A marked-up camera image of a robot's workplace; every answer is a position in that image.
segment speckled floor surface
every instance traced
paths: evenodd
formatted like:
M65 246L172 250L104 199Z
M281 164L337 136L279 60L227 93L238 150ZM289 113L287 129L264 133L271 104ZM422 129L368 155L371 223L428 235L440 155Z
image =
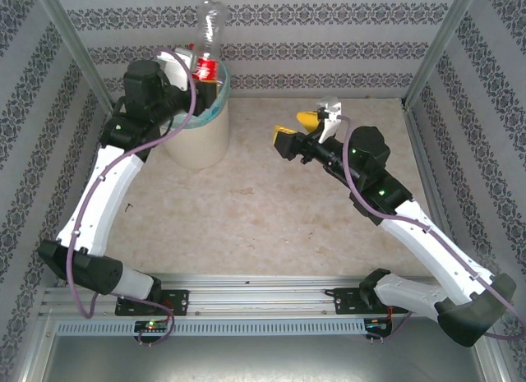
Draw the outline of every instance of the speckled floor surface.
M426 205L399 101L342 103L358 125L380 128L391 148L387 168ZM228 105L225 158L190 171L162 145L153 150L124 197L106 255L147 273L363 276L383 267L430 275L363 218L318 163L288 162L274 150L274 125L302 130L296 113L316 109L315 99L230 99Z

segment patterned wallpaper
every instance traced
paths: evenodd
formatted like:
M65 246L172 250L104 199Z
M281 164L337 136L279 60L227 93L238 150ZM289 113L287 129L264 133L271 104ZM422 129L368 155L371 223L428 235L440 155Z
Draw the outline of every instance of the patterned wallpaper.
M42 289L35 250L88 179L104 113L38 0L0 0L0 381L16 373Z
M517 283L526 315L526 0L474 0L413 113L454 239ZM505 315L497 328L517 334ZM526 380L526 340L501 342Z
M107 86L188 45L202 0L61 0ZM234 96L402 97L453 0L221 0Z

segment clear plastic bottle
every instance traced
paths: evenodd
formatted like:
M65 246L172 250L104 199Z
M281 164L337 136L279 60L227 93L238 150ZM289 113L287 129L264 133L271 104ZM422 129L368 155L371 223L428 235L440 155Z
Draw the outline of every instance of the clear plastic bottle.
M197 8L197 39L193 48L197 55L197 80L217 80L221 34L227 18L228 8L222 2L206 0Z

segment red bottle label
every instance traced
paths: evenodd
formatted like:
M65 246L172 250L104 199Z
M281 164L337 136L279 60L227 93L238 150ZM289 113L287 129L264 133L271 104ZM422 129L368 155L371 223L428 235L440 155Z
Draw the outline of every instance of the red bottle label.
M218 63L215 60L198 58L193 77L199 81L216 81Z

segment white cylindrical container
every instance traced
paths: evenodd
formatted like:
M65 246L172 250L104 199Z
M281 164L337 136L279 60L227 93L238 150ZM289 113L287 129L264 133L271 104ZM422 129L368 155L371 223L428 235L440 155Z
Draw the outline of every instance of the white cylindrical container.
M218 163L229 143L228 100L221 112L204 126L184 129L164 142L170 157L185 168L200 170Z

